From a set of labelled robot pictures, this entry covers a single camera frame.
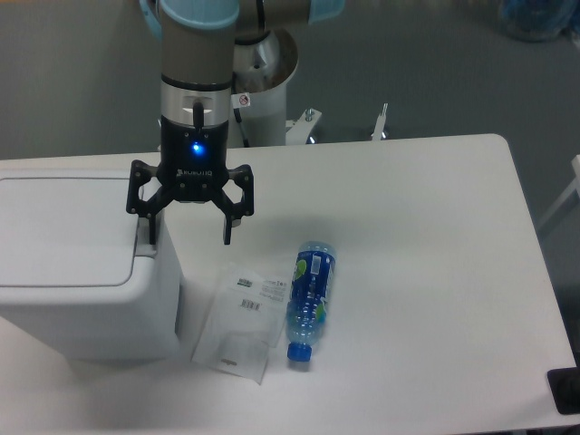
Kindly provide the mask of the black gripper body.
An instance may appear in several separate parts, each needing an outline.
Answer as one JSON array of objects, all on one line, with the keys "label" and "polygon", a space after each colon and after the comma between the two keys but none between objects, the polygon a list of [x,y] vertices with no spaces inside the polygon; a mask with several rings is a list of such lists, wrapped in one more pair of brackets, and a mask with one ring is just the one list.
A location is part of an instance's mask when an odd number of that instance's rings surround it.
[{"label": "black gripper body", "polygon": [[223,190],[229,181],[227,134],[227,122],[197,129],[163,117],[157,202],[228,204],[230,199]]}]

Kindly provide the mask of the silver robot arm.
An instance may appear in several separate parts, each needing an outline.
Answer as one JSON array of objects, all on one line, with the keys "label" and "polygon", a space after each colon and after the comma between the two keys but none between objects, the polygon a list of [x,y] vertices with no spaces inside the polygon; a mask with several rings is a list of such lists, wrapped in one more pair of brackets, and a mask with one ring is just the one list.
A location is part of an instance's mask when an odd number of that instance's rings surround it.
[{"label": "silver robot arm", "polygon": [[249,165],[227,167],[231,96],[240,71],[235,48],[276,28],[331,19],[342,1],[158,1],[161,41],[160,162],[130,167],[126,210],[148,222],[172,201],[212,202],[225,215],[223,240],[255,211]]}]

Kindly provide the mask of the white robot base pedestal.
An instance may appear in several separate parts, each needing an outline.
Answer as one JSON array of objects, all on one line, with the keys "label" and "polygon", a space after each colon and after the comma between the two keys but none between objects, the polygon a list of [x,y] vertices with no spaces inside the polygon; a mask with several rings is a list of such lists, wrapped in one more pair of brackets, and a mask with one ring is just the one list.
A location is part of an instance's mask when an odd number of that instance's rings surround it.
[{"label": "white robot base pedestal", "polygon": [[286,87],[297,65],[297,45],[285,29],[236,41],[230,149],[285,144]]}]

